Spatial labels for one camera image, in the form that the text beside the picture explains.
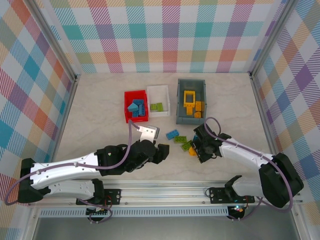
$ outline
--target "yellow lego brick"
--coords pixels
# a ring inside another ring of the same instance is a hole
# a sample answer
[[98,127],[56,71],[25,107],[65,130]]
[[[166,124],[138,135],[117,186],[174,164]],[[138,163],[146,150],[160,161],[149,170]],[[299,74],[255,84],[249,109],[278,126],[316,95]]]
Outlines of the yellow lego brick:
[[193,107],[187,106],[187,107],[186,107],[186,114],[189,115],[189,116],[191,116],[193,113],[194,113]]
[[196,101],[195,102],[195,111],[196,112],[201,112],[201,101]]
[[194,117],[195,117],[196,119],[200,119],[200,118],[201,118],[201,112],[200,112],[200,111],[196,111],[196,112],[194,113]]
[[[187,95],[192,95],[192,102],[186,102]],[[184,91],[183,94],[183,106],[186,107],[192,107],[194,108],[196,106],[196,92],[195,91]]]
[[196,151],[192,147],[189,148],[189,155],[190,156],[197,156]]

